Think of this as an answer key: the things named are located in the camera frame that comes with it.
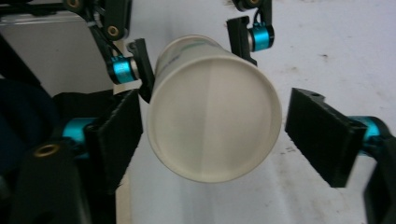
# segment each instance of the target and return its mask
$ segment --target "teal joint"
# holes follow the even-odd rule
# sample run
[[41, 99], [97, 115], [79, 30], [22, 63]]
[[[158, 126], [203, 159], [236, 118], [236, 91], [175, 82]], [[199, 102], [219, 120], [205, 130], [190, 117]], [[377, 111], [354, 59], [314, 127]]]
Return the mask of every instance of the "teal joint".
[[120, 84], [135, 81], [134, 74], [128, 59], [123, 56], [111, 58], [114, 75]]
[[270, 34], [268, 33], [265, 23], [254, 23], [253, 28], [250, 29], [254, 39], [253, 51], [259, 51], [270, 48]]
[[362, 142], [363, 149], [365, 147], [370, 146], [369, 141], [372, 137], [381, 135], [381, 132], [379, 131], [378, 126], [370, 118], [368, 118], [368, 117], [349, 117], [349, 118], [356, 120], [356, 121], [367, 126], [366, 133], [363, 136], [363, 142]]
[[[84, 128], [85, 126], [91, 124], [94, 119], [86, 118], [86, 119], [71, 119], [64, 126], [64, 132], [62, 134], [63, 137], [69, 137], [73, 139], [78, 145], [85, 146], [85, 136], [84, 136]], [[88, 159], [88, 153], [82, 154], [77, 157], [77, 159]]]

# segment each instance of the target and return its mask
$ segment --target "white paper cup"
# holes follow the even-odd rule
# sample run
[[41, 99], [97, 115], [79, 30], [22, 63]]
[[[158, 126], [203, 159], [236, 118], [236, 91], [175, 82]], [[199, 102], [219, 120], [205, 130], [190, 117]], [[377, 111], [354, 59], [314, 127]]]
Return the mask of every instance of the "white paper cup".
[[281, 108], [270, 81], [214, 40], [189, 35], [156, 66], [148, 140], [170, 170], [200, 182], [244, 175], [269, 154]]

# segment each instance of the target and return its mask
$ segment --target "white table surface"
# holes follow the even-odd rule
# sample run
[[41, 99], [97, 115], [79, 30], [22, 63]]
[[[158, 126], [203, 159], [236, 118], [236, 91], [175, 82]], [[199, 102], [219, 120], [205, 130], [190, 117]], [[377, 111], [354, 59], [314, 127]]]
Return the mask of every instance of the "white table surface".
[[[131, 34], [146, 38], [154, 66], [183, 35], [207, 35], [229, 49], [225, 22], [252, 15], [224, 1], [134, 0]], [[345, 115], [371, 115], [396, 128], [396, 1], [274, 0], [276, 42], [253, 53], [273, 82], [283, 120], [292, 87], [316, 91]], [[146, 120], [148, 105], [142, 102]], [[345, 189], [331, 189], [284, 132], [254, 171], [221, 184], [175, 175], [156, 158], [146, 134], [130, 172], [134, 224], [366, 223], [362, 191], [375, 161], [358, 157]]]

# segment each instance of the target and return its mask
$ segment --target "screw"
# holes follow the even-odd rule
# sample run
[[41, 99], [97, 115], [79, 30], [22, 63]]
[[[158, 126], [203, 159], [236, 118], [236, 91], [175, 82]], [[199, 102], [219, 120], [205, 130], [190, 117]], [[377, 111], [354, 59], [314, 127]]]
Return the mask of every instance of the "screw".
[[107, 28], [107, 32], [112, 35], [112, 36], [117, 36], [119, 35], [119, 29], [117, 29], [117, 27], [115, 26], [109, 26]]

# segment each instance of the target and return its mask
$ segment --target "blue cylindrical joint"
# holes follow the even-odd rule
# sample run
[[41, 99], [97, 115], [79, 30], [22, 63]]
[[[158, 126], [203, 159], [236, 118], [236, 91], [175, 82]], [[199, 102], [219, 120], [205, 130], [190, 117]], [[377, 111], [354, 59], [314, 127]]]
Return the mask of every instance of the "blue cylindrical joint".
[[[64, 131], [62, 133], [63, 137], [71, 138], [77, 145], [84, 147], [85, 146], [85, 135], [84, 128], [85, 126], [91, 124], [94, 119], [92, 118], [84, 118], [84, 119], [71, 119], [64, 126]], [[78, 156], [78, 159], [86, 159], [88, 158], [88, 153], [82, 154]]]
[[264, 22], [256, 22], [248, 30], [252, 39], [251, 51], [259, 51], [272, 47], [275, 38], [272, 25], [266, 26]]
[[113, 76], [112, 79], [116, 84], [132, 82], [136, 80], [134, 71], [131, 67], [130, 59], [123, 56], [111, 58], [113, 62]]
[[383, 144], [383, 139], [391, 136], [387, 125], [375, 117], [349, 117], [367, 126], [366, 133], [363, 137], [361, 154], [377, 156]]

